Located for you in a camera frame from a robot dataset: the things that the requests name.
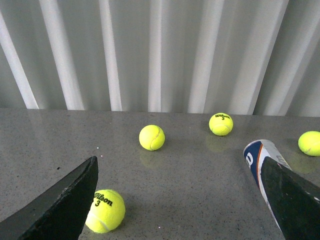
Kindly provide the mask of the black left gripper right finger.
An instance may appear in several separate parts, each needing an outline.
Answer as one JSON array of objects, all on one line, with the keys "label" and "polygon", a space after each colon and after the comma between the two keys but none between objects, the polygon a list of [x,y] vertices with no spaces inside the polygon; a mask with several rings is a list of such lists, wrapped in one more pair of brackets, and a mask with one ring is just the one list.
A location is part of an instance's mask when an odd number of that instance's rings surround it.
[{"label": "black left gripper right finger", "polygon": [[274,218],[287,240],[320,238],[320,188],[266,157],[261,181]]}]

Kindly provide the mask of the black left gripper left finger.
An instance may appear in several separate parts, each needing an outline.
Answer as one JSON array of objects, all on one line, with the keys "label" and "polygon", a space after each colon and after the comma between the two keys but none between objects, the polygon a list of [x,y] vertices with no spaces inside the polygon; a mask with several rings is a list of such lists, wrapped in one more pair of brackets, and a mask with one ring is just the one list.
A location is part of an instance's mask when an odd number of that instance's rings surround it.
[{"label": "black left gripper left finger", "polygon": [[98,182],[92,156],[0,223],[2,240],[76,240],[82,233]]}]

